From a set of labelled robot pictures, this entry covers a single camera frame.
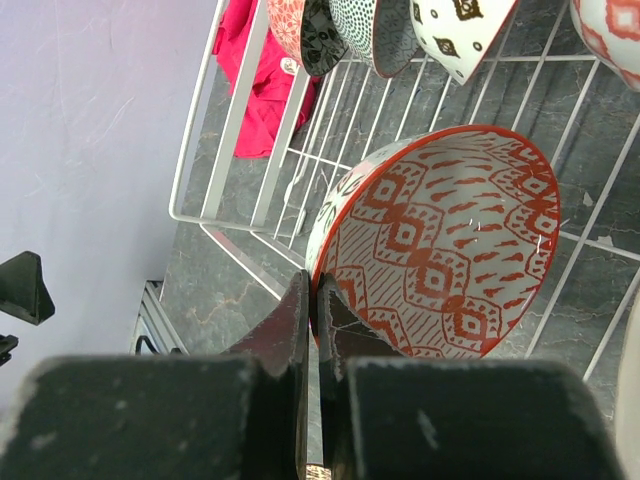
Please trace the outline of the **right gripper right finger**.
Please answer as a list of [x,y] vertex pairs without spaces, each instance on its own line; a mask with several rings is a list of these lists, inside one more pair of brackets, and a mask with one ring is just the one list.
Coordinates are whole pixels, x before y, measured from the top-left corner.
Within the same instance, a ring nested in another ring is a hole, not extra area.
[[321,276],[317,290],[317,344],[323,463],[333,479],[354,479],[348,384],[344,379],[347,361],[363,356],[398,356],[400,352],[348,305],[331,274]]

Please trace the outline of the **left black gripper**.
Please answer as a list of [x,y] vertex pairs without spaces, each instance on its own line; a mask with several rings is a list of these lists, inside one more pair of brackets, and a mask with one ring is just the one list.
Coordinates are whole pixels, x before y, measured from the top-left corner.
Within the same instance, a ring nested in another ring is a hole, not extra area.
[[40,255],[23,251],[1,264],[1,312],[34,326],[55,314]]

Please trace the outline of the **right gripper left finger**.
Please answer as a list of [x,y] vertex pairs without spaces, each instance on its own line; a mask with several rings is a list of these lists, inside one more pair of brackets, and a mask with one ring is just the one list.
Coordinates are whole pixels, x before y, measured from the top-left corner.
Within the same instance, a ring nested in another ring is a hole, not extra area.
[[307,459],[310,277],[297,271],[281,300],[229,347],[256,365],[242,479],[303,479]]

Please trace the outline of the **red geometric pattern bowl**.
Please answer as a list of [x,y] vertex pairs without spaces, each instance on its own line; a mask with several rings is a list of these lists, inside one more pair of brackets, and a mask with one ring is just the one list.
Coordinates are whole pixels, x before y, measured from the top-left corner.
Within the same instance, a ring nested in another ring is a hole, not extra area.
[[344,174],[305,254],[408,356],[476,359],[518,324],[552,263],[559,187],[542,151],[494,125],[413,136]]

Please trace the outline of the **dark scalloped floral bowl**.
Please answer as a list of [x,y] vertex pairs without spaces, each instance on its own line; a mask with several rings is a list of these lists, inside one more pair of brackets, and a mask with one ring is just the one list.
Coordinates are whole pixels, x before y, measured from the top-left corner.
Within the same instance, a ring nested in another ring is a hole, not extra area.
[[346,44],[325,0],[269,0],[271,33],[307,74],[322,77],[343,58]]

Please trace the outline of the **cream scalloped bowl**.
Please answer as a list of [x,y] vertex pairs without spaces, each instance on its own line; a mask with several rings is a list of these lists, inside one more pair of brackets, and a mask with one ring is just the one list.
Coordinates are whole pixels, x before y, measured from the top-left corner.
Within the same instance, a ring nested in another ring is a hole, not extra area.
[[627,321],[614,413],[615,444],[627,479],[639,479],[639,310],[636,295]]

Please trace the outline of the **blue triangle pattern bowl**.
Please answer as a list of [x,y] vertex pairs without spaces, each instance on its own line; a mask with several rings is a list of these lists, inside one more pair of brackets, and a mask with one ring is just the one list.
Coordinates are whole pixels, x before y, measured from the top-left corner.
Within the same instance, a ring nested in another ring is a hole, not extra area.
[[381,78],[397,75],[420,49],[409,0],[334,0],[329,8],[349,49]]

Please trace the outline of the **black diamond pattern bowl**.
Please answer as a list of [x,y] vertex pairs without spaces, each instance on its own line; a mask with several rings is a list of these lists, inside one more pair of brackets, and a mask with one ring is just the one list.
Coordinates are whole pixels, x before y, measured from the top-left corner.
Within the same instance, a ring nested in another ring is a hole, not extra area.
[[516,5],[516,0],[412,0],[410,18],[424,52],[464,85]]

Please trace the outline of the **red lattice pattern bowl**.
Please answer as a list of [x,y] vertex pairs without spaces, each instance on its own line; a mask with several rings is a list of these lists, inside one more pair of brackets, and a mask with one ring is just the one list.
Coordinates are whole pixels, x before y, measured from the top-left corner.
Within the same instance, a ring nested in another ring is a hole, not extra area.
[[639,0],[573,0],[570,15],[586,47],[639,91]]

